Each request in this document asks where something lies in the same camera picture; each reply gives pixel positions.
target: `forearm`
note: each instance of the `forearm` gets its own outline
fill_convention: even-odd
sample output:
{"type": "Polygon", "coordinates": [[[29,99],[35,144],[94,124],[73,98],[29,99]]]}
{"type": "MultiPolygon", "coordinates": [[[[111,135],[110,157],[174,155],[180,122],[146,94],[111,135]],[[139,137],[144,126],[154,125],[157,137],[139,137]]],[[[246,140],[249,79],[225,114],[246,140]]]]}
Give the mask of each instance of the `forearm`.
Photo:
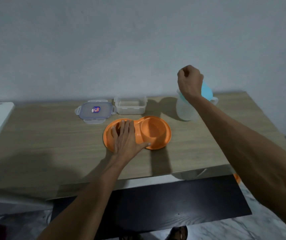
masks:
{"type": "Polygon", "coordinates": [[[124,163],[113,156],[102,175],[81,191],[77,198],[41,233],[38,240],[93,239],[124,163]]]}
{"type": "Polygon", "coordinates": [[[244,184],[286,222],[286,152],[201,96],[189,99],[244,184]]]}

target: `tiled floor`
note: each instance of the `tiled floor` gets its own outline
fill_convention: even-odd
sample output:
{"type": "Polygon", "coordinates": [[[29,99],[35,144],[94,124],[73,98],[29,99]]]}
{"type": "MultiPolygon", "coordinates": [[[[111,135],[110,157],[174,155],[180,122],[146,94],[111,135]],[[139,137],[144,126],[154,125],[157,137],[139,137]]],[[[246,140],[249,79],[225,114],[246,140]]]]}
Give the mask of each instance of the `tiled floor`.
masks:
{"type": "MultiPolygon", "coordinates": [[[[141,183],[134,181],[131,185],[141,183]]],[[[241,183],[240,188],[252,215],[188,226],[188,239],[286,239],[285,223],[258,203],[244,184],[241,183]]],[[[7,240],[34,240],[47,226],[50,215],[50,210],[9,215],[0,219],[0,224],[8,227],[7,240]]],[[[169,232],[170,229],[155,231],[142,234],[142,237],[146,240],[163,240],[169,232]]]]}

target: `light blue lid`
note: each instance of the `light blue lid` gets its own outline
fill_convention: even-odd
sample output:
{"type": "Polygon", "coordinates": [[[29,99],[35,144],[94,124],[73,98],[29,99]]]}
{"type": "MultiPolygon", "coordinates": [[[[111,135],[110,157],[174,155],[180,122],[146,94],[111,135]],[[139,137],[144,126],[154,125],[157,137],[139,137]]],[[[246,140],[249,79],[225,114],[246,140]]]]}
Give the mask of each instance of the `light blue lid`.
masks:
{"type": "MultiPolygon", "coordinates": [[[[181,92],[179,92],[179,90],[177,91],[180,95],[180,98],[184,101],[189,103],[185,97],[183,96],[183,94],[181,92]]],[[[203,81],[202,83],[202,88],[201,88],[201,95],[202,97],[206,98],[207,100],[211,100],[213,98],[213,92],[212,89],[209,88],[209,86],[203,81]]]]}

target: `dark wooden panel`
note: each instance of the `dark wooden panel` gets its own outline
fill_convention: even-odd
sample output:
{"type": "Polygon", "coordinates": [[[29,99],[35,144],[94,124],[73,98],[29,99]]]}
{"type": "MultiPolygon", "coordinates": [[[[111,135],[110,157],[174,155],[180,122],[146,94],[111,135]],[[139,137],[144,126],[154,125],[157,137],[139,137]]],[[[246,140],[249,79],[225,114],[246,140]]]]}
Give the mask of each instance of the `dark wooden panel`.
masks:
{"type": "MultiPolygon", "coordinates": [[[[75,198],[54,200],[53,220],[75,198]]],[[[251,214],[233,175],[112,192],[96,239],[169,229],[251,214]]]]}

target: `hand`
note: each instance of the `hand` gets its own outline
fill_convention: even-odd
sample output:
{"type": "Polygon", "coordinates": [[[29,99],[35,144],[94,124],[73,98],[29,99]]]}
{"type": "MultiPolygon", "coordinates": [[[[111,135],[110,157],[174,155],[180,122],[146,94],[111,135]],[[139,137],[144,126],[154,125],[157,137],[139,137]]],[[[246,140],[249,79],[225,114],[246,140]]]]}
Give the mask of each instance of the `hand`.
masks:
{"type": "Polygon", "coordinates": [[[201,96],[204,76],[195,67],[188,65],[177,73],[177,83],[186,100],[195,96],[201,96]]]}
{"type": "Polygon", "coordinates": [[[124,160],[126,164],[133,159],[143,148],[150,145],[148,142],[136,144],[134,121],[121,121],[120,135],[117,134],[115,126],[112,128],[114,138],[114,155],[117,155],[119,160],[124,160]]]}

